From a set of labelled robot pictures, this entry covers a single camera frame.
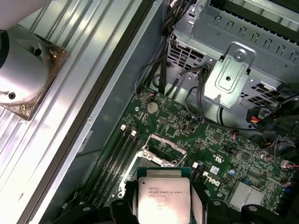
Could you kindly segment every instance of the dimm slot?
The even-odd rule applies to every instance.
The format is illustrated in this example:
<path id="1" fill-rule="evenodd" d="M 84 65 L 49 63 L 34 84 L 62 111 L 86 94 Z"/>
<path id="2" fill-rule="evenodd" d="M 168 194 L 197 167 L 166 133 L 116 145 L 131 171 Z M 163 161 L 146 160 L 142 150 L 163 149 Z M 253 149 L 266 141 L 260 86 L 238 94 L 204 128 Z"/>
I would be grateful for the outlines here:
<path id="1" fill-rule="evenodd" d="M 110 164 L 110 166 L 106 167 L 106 172 L 103 178 L 101 179 L 99 183 L 99 187 L 96 192 L 96 197 L 93 199 L 92 204 L 96 204 L 100 196 L 102 195 L 102 192 L 105 191 L 107 185 L 110 183 L 110 179 L 114 176 L 115 172 L 118 169 L 119 163 L 121 162 L 121 159 L 124 157 L 126 150 L 128 148 L 128 145 L 130 146 L 133 138 L 131 135 L 128 136 L 125 143 L 121 146 L 119 151 L 120 153 L 117 154 L 116 158 L 113 159 L 113 163 Z"/>
<path id="2" fill-rule="evenodd" d="M 119 171 L 117 172 L 117 174 L 114 176 L 114 180 L 112 181 L 112 184 L 110 185 L 110 188 L 108 189 L 108 191 L 106 191 L 105 193 L 105 197 L 103 200 L 98 201 L 98 203 L 96 204 L 99 205 L 100 208 L 102 208 L 104 206 L 104 204 L 106 203 L 106 201 L 108 200 L 108 198 L 110 197 L 110 193 L 113 190 L 113 188 L 115 187 L 115 185 L 117 184 L 118 180 L 119 180 L 119 176 L 124 172 L 126 165 L 128 163 L 128 161 L 130 159 L 132 159 L 132 157 L 136 154 L 136 146 L 138 145 L 138 141 L 139 141 L 139 137 L 137 137 L 134 142 L 133 142 L 133 146 L 130 146 L 129 148 L 131 148 L 131 151 L 129 152 L 129 155 L 125 156 L 125 159 L 123 161 L 123 163 L 121 164 L 121 167 L 119 169 Z"/>
<path id="3" fill-rule="evenodd" d="M 109 165 L 111 165 L 114 162 L 114 157 L 115 155 L 117 155 L 118 152 L 118 148 L 120 146 L 123 145 L 123 142 L 128 138 L 130 134 L 130 130 L 126 130 L 122 133 L 122 135 L 120 136 L 120 138 L 117 139 L 117 141 L 113 144 L 112 150 L 110 150 L 108 156 L 106 157 L 107 160 L 105 161 L 104 165 L 102 166 L 101 169 L 99 169 L 98 173 L 100 174 L 99 177 L 97 178 L 97 180 L 94 182 L 94 186 L 93 189 L 87 199 L 87 201 L 90 201 L 96 194 L 99 186 L 100 186 L 100 181 L 102 179 L 103 176 L 105 176 L 108 172 L 108 170 L 103 170 L 105 169 L 107 166 L 109 167 Z"/>

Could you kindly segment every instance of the ram slot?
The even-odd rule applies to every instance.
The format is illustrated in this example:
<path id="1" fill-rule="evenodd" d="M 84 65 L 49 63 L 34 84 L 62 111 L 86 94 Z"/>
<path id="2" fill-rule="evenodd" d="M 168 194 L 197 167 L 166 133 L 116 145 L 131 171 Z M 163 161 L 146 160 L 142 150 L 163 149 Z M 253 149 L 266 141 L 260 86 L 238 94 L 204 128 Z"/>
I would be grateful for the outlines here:
<path id="1" fill-rule="evenodd" d="M 125 171 L 128 162 L 132 160 L 132 157 L 136 154 L 137 151 L 136 146 L 138 145 L 139 139 L 140 137 L 137 136 L 132 142 L 132 144 L 129 146 L 128 148 L 129 150 L 127 150 L 127 153 L 123 157 L 124 159 L 119 165 L 118 171 L 115 173 L 115 175 L 111 176 L 111 179 L 109 179 L 109 181 L 111 181 L 112 184 L 110 185 L 108 190 L 102 191 L 102 194 L 99 196 L 99 201 L 95 204 L 96 206 L 102 208 L 104 204 L 107 202 L 107 200 L 109 199 L 111 191 L 116 186 L 122 173 Z"/>
<path id="2" fill-rule="evenodd" d="M 93 199 L 92 204 L 96 204 L 96 202 L 102 195 L 102 192 L 105 191 L 107 186 L 110 184 L 109 180 L 116 173 L 119 163 L 122 160 L 122 158 L 124 157 L 132 140 L 133 140 L 133 137 L 131 135 L 129 135 L 127 137 L 127 139 L 125 140 L 124 144 L 122 144 L 119 149 L 115 149 L 117 151 L 117 153 L 116 153 L 115 157 L 111 160 L 111 163 L 104 168 L 105 174 L 102 176 L 101 180 L 99 181 L 96 196 Z"/>
<path id="3" fill-rule="evenodd" d="M 103 161 L 105 161 L 105 163 L 102 166 L 102 168 L 99 169 L 99 171 L 98 171 L 99 177 L 96 179 L 93 189 L 92 189 L 87 201 L 91 201 L 92 198 L 96 196 L 97 191 L 98 191 L 100 185 L 102 184 L 102 181 L 101 181 L 102 178 L 105 177 L 109 171 L 109 169 L 107 169 L 107 167 L 110 167 L 114 163 L 115 157 L 118 155 L 119 148 L 121 146 L 123 146 L 123 143 L 128 139 L 129 134 L 130 134 L 129 129 L 126 129 L 124 132 L 122 132 L 122 134 L 120 134 L 118 136 L 117 140 L 115 141 L 112 148 L 110 149 L 108 156 L 106 156 L 103 159 Z"/>

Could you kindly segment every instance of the green circuit board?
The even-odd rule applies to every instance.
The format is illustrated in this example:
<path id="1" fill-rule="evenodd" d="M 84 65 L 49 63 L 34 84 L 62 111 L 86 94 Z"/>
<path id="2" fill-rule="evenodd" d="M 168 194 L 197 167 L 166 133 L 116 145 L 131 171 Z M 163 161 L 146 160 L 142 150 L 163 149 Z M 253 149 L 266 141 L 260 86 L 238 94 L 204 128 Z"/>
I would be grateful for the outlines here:
<path id="1" fill-rule="evenodd" d="M 184 149 L 187 154 L 149 138 L 152 134 Z M 211 198 L 227 201 L 240 181 L 260 191 L 261 205 L 274 211 L 284 192 L 278 182 L 290 179 L 291 174 L 281 172 L 273 161 L 266 161 L 265 157 L 271 157 L 268 152 L 252 151 L 258 149 L 256 143 L 240 137 L 240 144 L 247 149 L 244 150 L 232 137 L 233 133 L 225 129 L 192 119 L 183 105 L 159 93 L 153 96 L 153 90 L 144 87 L 140 96 L 129 104 L 91 174 L 85 187 L 86 200 L 103 206 L 119 197 L 121 181 L 134 180 L 138 167 L 158 166 L 138 158 L 125 176 L 134 156 L 147 143 L 149 151 L 178 167 L 201 168 L 201 176 L 194 175 L 193 181 L 204 181 Z"/>

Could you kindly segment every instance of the computer motherboard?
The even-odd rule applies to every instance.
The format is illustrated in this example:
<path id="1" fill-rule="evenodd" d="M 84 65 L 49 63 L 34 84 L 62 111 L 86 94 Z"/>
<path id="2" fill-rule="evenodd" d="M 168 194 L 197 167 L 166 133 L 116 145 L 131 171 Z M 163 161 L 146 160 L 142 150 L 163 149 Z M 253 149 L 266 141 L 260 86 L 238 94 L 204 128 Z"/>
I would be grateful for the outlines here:
<path id="1" fill-rule="evenodd" d="M 192 117 L 183 105 L 143 87 L 128 105 L 85 186 L 85 201 L 98 207 L 122 198 L 138 167 L 191 167 L 192 182 L 207 195 L 240 210 L 260 204 L 275 211 L 291 173 L 250 140 Z"/>

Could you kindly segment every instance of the cable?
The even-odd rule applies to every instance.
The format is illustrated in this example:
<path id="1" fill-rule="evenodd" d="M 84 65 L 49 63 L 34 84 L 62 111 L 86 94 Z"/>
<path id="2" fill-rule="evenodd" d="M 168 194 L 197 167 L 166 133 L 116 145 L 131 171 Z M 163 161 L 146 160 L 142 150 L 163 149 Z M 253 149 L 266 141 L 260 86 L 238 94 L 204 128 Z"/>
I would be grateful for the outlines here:
<path id="1" fill-rule="evenodd" d="M 165 43 L 163 54 L 167 54 L 167 44 Z M 163 58 L 161 60 L 160 65 L 160 78 L 159 78 L 159 88 L 158 92 L 161 94 L 165 94 L 165 88 L 167 84 L 167 67 L 166 67 L 167 58 Z"/>
<path id="2" fill-rule="evenodd" d="M 220 107 L 220 110 L 219 110 L 219 122 L 221 125 L 224 125 L 223 123 L 223 107 Z"/>
<path id="3" fill-rule="evenodd" d="M 244 148 L 243 146 L 240 145 L 240 143 L 238 142 L 237 138 L 239 138 L 240 135 L 237 135 L 237 133 L 234 133 L 233 135 L 233 140 L 235 141 L 235 143 L 237 144 L 237 146 L 239 148 L 241 148 L 242 150 L 245 150 L 245 151 L 251 151 L 251 152 L 260 152 L 260 151 L 263 151 L 264 148 L 260 148 L 259 149 L 255 149 L 255 150 L 251 150 L 251 149 L 247 149 L 247 148 Z"/>
<path id="4" fill-rule="evenodd" d="M 160 27 L 160 33 L 164 36 L 169 36 L 173 26 L 181 18 L 181 13 L 184 12 L 185 0 L 178 0 L 171 10 L 167 13 L 163 24 Z"/>
<path id="5" fill-rule="evenodd" d="M 179 77 L 177 77 L 177 78 L 174 80 L 172 86 L 169 88 L 169 90 L 167 91 L 167 93 L 165 94 L 165 96 L 169 96 L 169 95 L 171 94 L 171 92 L 172 92 L 172 91 L 174 90 L 174 88 L 177 86 L 178 82 L 179 82 Z"/>
<path id="6" fill-rule="evenodd" d="M 203 77 L 203 75 L 199 75 L 198 87 L 197 87 L 197 107 L 198 107 L 199 114 L 201 115 L 204 122 L 206 122 L 207 124 L 210 124 L 214 127 L 223 128 L 223 129 L 227 129 L 227 130 L 236 130 L 239 132 L 258 132 L 258 130 L 256 130 L 256 129 L 229 127 L 226 125 L 218 124 L 215 121 L 213 121 L 209 118 L 206 118 L 204 115 L 204 112 L 202 110 L 202 103 L 201 103 L 202 91 L 203 91 L 203 88 L 205 85 L 204 79 L 205 78 Z"/>
<path id="7" fill-rule="evenodd" d="M 187 105 L 187 100 L 188 100 L 188 98 L 190 97 L 190 95 L 191 95 L 191 93 L 192 93 L 192 91 L 194 90 L 194 89 L 197 89 L 197 86 L 194 86 L 194 87 L 192 87 L 190 90 L 189 90 L 189 92 L 187 93 L 187 95 L 186 95 L 186 98 L 185 98 L 185 108 L 186 108 L 186 110 L 192 115 L 192 116 L 194 116 L 194 117 L 197 117 L 197 115 L 195 115 L 194 113 L 192 113 L 190 110 L 189 110 L 189 108 L 188 108 L 188 105 Z"/>
<path id="8" fill-rule="evenodd" d="M 273 154 L 274 154 L 274 164 L 275 164 L 275 166 L 276 166 L 278 169 L 280 169 L 282 172 L 284 172 L 284 173 L 292 173 L 292 172 L 294 172 L 294 170 L 283 170 L 282 167 L 280 167 L 280 166 L 277 164 L 276 151 L 277 151 L 277 146 L 278 146 L 278 140 L 279 140 L 279 138 L 280 138 L 280 135 L 277 136 L 277 138 L 276 138 L 276 140 L 275 140 L 275 145 L 274 145 L 274 148 L 273 148 L 273 150 L 274 150 L 274 152 L 273 152 Z"/>
<path id="9" fill-rule="evenodd" d="M 157 63 L 157 62 L 163 60 L 163 59 L 166 58 L 166 57 L 167 57 L 167 55 L 164 55 L 164 56 L 162 56 L 161 58 L 159 58 L 159 59 L 157 59 L 157 60 L 154 60 L 154 61 L 152 61 L 152 62 L 150 62 L 150 63 L 148 63 L 148 64 L 146 64 L 146 65 L 144 65 L 143 67 L 140 68 L 140 70 L 139 70 L 139 72 L 138 72 L 138 75 L 137 75 L 137 78 L 136 78 L 136 80 L 135 80 L 135 85 L 134 85 L 134 93 L 135 93 L 136 96 L 139 96 L 138 93 L 137 93 L 137 84 L 138 84 L 138 82 L 139 82 L 139 79 L 140 79 L 140 75 L 141 75 L 142 70 L 145 69 L 145 68 L 148 67 L 148 66 L 151 66 L 151 65 L 153 65 L 153 64 L 155 64 L 155 63 Z"/>
<path id="10" fill-rule="evenodd" d="M 174 80 L 171 88 L 167 91 L 166 96 L 169 96 L 171 94 L 171 92 L 174 90 L 174 88 L 178 85 L 178 82 L 180 80 L 180 78 L 190 72 L 196 72 L 196 71 L 200 71 L 202 69 L 202 67 L 195 67 L 195 68 L 191 68 L 191 69 L 187 69 L 185 71 L 182 71 L 179 76 Z"/>
<path id="11" fill-rule="evenodd" d="M 299 98 L 299 94 L 296 94 L 296 95 L 294 95 L 294 96 L 291 96 L 291 97 L 288 97 L 288 98 L 284 99 L 284 101 L 280 102 L 280 103 L 277 105 L 276 109 L 280 109 L 280 107 L 281 107 L 283 104 L 286 104 L 286 103 L 288 103 L 288 102 L 291 102 L 291 101 L 293 101 L 293 100 L 295 100 L 295 99 L 297 99 L 297 98 Z"/>

